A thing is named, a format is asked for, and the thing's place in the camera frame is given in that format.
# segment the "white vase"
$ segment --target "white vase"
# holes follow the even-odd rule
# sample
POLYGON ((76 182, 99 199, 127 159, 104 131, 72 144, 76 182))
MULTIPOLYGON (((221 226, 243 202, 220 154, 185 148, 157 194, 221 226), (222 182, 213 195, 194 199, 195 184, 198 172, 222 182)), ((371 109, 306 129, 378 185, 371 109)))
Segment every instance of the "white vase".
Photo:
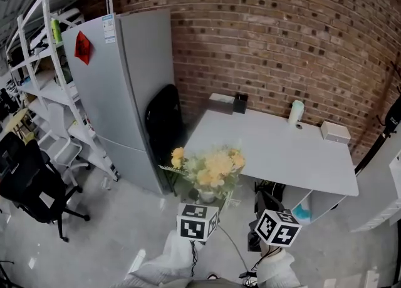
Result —
POLYGON ((212 203, 216 199, 213 191, 199 191, 199 197, 203 203, 212 203))

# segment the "gray floor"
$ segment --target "gray floor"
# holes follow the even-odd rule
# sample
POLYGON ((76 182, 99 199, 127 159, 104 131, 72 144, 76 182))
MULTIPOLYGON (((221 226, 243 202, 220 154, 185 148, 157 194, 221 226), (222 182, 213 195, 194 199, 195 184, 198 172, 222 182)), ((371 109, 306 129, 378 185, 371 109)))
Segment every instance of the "gray floor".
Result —
MULTIPOLYGON (((66 244, 58 238, 56 225, 39 224, 21 210, 0 206, 0 257, 15 261, 5 265, 10 277, 25 288, 107 288, 122 280, 139 250, 146 258, 159 255, 170 230, 175 228, 178 198, 159 198, 120 180, 111 190, 101 188, 103 174, 95 169, 81 173, 84 193, 77 208, 89 212, 91 220, 75 217, 64 223, 66 244)), ((247 252, 247 224, 254 219, 253 192, 249 181, 242 181, 231 205, 221 216, 221 227, 235 241, 248 268, 259 259, 247 252)), ((379 287, 392 281, 397 258, 397 229, 382 225, 375 230, 351 234, 334 210, 312 225, 304 227, 290 248, 295 256, 293 269, 310 288, 323 287, 336 279, 336 287, 363 287, 367 270, 377 267, 379 287)), ((217 229, 199 253, 195 276, 204 278, 215 272, 237 280, 244 266, 232 243, 217 229)))

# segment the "gray refrigerator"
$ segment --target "gray refrigerator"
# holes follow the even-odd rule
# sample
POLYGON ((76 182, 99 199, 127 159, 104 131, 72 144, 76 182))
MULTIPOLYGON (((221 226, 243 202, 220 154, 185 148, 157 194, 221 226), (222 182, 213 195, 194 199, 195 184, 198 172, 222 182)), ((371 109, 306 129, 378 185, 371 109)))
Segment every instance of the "gray refrigerator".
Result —
POLYGON ((170 11, 109 14, 63 32, 68 66, 100 143, 121 177, 155 193, 168 183, 153 160, 145 110, 174 83, 170 11), (75 56, 82 32, 89 63, 75 56))

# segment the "white sleeve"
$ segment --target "white sleeve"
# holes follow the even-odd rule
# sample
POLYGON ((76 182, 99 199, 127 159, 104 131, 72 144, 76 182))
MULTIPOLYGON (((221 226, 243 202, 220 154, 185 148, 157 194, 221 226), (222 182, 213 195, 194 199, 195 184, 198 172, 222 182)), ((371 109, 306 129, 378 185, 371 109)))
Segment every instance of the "white sleeve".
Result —
POLYGON ((294 257, 282 249, 278 254, 264 258, 258 265, 258 286, 260 288, 300 288, 290 265, 294 257))

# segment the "white box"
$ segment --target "white box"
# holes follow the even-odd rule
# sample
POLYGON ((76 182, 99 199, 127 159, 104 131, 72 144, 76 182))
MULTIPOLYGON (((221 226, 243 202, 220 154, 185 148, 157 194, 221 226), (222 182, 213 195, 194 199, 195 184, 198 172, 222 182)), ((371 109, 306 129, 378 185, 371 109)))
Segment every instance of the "white box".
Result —
POLYGON ((293 244, 302 226, 293 215, 265 210, 255 227, 256 233, 268 245, 289 247, 293 244))
POLYGON ((329 141, 348 144, 351 139, 350 133, 345 126, 336 125, 335 123, 324 121, 320 127, 323 139, 329 141))
POLYGON ((206 241, 217 228, 218 220, 218 207, 180 203, 177 232, 183 238, 206 241))

